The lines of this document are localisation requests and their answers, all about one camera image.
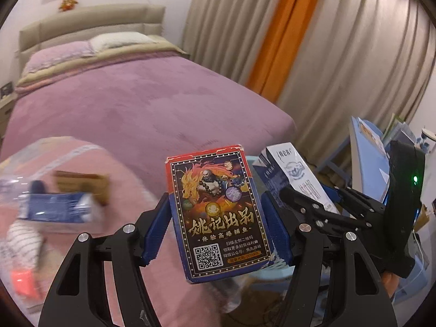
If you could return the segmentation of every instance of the beige curtain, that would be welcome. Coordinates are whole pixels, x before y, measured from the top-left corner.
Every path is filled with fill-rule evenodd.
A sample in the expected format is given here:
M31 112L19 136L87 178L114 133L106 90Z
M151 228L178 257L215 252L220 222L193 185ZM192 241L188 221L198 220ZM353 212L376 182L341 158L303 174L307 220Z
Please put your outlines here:
M318 0L276 103L296 147L319 164L348 136L351 116L384 129L413 116L435 58L436 32L417 0Z
M191 60L245 84L278 0L192 0L182 49Z

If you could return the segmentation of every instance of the blue gripper pad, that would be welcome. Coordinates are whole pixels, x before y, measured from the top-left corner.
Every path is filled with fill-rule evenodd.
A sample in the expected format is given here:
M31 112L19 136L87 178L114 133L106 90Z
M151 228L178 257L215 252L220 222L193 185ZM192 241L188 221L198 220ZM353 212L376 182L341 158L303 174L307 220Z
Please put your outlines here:
M330 200L333 203L339 203L341 201L341 197L337 193L336 189L330 188L328 186L325 186L321 183L322 188L324 189L324 192L326 192L327 196L330 198Z
M144 239L144 251L142 253L143 261L146 265L151 260L155 259L158 255L159 248L161 247L162 240L168 228L169 221L171 220L171 206L169 204L169 198L156 208L158 214L154 218L150 229Z
M291 252L291 242L288 231L285 229L285 226L267 193L262 194L260 202L262 204L263 213L267 220L267 226L270 230L275 250L277 251L278 256L283 259L286 264L291 265L293 255Z

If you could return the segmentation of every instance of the nightstand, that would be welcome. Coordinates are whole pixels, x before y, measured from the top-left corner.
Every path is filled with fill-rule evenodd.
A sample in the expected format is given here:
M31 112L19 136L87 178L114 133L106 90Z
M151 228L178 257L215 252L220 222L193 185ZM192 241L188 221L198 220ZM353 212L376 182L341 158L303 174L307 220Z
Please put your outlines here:
M6 134L7 123L9 123L10 115L14 109L15 102L17 101L17 95L12 93L4 96L0 100L0 139L3 142L3 137Z

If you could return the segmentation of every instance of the cardboard box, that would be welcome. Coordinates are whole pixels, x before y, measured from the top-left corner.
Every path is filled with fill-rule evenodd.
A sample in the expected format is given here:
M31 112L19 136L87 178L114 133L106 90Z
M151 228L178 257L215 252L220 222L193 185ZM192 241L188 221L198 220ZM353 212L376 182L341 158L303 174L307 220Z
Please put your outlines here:
M418 218L415 221L415 226L413 227L415 231L418 231L424 227L430 221L429 211L427 207L423 204L421 208L421 212L419 213Z
M188 281L230 278L273 263L273 243L240 145L170 157L166 176Z
M62 193L92 193L101 205L109 203L109 177L106 175L56 171L54 177Z

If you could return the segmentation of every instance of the qr code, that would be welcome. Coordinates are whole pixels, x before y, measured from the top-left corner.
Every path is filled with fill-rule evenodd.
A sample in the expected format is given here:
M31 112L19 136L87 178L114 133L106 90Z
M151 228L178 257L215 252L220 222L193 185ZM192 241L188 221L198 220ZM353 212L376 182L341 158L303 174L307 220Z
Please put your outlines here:
M199 270L213 269L224 265L218 243L196 247L193 252Z

